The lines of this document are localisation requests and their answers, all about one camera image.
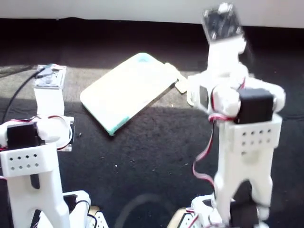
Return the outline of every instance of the wire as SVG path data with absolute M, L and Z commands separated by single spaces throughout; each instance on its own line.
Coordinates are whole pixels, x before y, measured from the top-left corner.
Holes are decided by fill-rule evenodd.
M 1 124 L 3 124 L 5 122 L 5 119 L 10 111 L 10 107 L 13 103 L 13 101 L 15 100 L 15 98 L 17 97 L 17 95 L 19 94 L 19 92 L 23 89 L 23 87 L 33 78 L 36 78 L 38 76 L 38 74 L 40 74 L 42 71 L 44 71 L 46 68 L 51 67 L 53 64 L 50 65 L 46 65 L 45 67 L 37 70 L 35 73 L 33 73 L 27 80 L 25 80 L 21 86 L 16 90 L 15 94 L 13 95 L 13 97 L 10 99 L 8 106 L 6 107 L 6 110 L 4 112 L 3 118 L 2 118 L 2 122 Z
M 188 213 L 194 213 L 194 208 L 186 208 L 186 212 L 188 212 Z
M 212 142 L 213 142 L 213 132 L 214 132 L 214 127 L 215 127 L 215 122 L 213 122 L 212 124 L 212 131 L 211 131 L 211 136 L 210 136 L 210 139 L 209 139 L 209 142 L 206 146 L 206 148 L 198 155 L 196 156 L 193 164 L 192 164 L 192 172 L 193 172 L 193 175 L 198 178 L 198 179 L 201 179 L 201 180 L 206 180 L 208 181 L 211 185 L 212 185 L 212 188 L 214 189 L 214 181 L 213 181 L 213 178 L 210 177 L 208 174 L 205 174 L 205 173 L 199 173 L 195 170 L 195 166 L 196 166 L 196 163 L 201 161 L 202 159 L 204 159 L 210 152 L 210 149 L 211 149 L 211 145 L 212 145 Z
M 194 223 L 196 222 L 196 220 L 198 220 L 198 218 L 199 218 L 199 215 L 194 216 L 191 223 L 189 224 L 188 228 L 191 228 L 194 225 Z
M 246 77 L 244 77 L 242 84 L 239 86 L 238 89 L 244 89 L 245 88 L 245 82 L 246 82 Z
M 88 217 L 91 217 L 91 218 L 93 218 L 95 220 L 94 228 L 96 228 L 97 227 L 97 219 L 96 219 L 96 217 L 94 215 L 90 215 L 90 214 L 88 214 Z
M 57 148 L 57 150 L 62 150 L 63 148 L 67 147 L 70 144 L 70 142 L 73 138 L 73 131 L 72 131 L 71 125 L 69 125 L 66 122 L 66 120 L 60 115 L 51 115 L 48 117 L 48 119 L 51 119 L 51 118 L 61 118 L 67 124 L 66 127 L 69 129 L 69 138 L 68 138 L 67 142 L 63 146 L 60 146 Z

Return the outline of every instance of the white wall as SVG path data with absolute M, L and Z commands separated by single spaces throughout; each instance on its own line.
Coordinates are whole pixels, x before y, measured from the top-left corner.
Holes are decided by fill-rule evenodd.
M 200 24 L 222 0 L 0 0 L 0 18 L 143 20 Z M 304 0 L 231 0 L 243 25 L 304 28 Z

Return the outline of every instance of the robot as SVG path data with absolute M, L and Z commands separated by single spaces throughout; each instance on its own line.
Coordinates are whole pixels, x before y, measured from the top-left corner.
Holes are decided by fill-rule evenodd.
M 84 191 L 63 193 L 57 152 L 70 152 L 74 118 L 64 116 L 66 67 L 39 66 L 34 92 L 37 115 L 0 125 L 0 157 L 7 180 L 14 228 L 88 228 L 107 223 L 102 212 L 89 219 L 91 199 Z
M 210 151 L 212 133 L 206 150 L 193 163 L 193 173 L 208 180 L 214 193 L 196 197 L 179 227 L 267 228 L 263 221 L 271 203 L 272 158 L 282 124 L 277 112 L 285 105 L 285 92 L 255 79 L 240 63 L 238 55 L 247 42 L 232 4 L 206 10 L 203 28 L 209 42 L 208 67 L 188 77 L 187 101 L 219 127 L 218 171 L 213 180 L 195 170 Z M 233 197 L 244 181 L 251 183 L 252 200 L 238 204 Z

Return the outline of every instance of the white notebook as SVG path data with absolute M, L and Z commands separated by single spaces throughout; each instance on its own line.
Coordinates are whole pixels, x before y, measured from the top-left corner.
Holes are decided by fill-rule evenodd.
M 86 88 L 80 100 L 96 120 L 115 131 L 177 81 L 166 65 L 139 53 Z

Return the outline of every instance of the dark carpet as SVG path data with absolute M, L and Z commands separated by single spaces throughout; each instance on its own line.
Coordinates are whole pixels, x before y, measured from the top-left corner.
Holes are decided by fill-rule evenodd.
M 64 191 L 87 191 L 110 227 L 129 201 L 142 194 L 157 195 L 157 200 L 154 197 L 131 212 L 126 228 L 166 227 L 175 210 L 189 206 L 198 195 L 211 193 L 208 183 L 191 173 L 191 163 L 206 146 L 211 125 L 204 113 L 187 105 L 185 95 L 170 89 L 115 137 L 107 135 L 79 100 L 83 89 L 139 52 L 170 62 L 186 76 L 204 70 L 208 45 L 200 25 L 80 19 L 0 21 L 0 117 L 34 65 L 68 66 L 66 115 L 75 117 L 78 136 L 72 153 L 59 153 Z M 245 31 L 254 62 L 246 57 L 244 62 L 257 78 L 279 84 L 287 93 L 280 145 L 273 158 L 274 190 L 268 224 L 302 227 L 304 32 L 276 28 Z M 35 113 L 33 88 L 27 85 L 8 118 L 27 118 Z M 200 171 L 215 174 L 217 149 L 216 140 L 212 153 L 199 165 Z M 237 198 L 244 199 L 248 188 L 243 185 Z M 0 207 L 0 212 L 0 227 L 6 228 L 6 208 Z

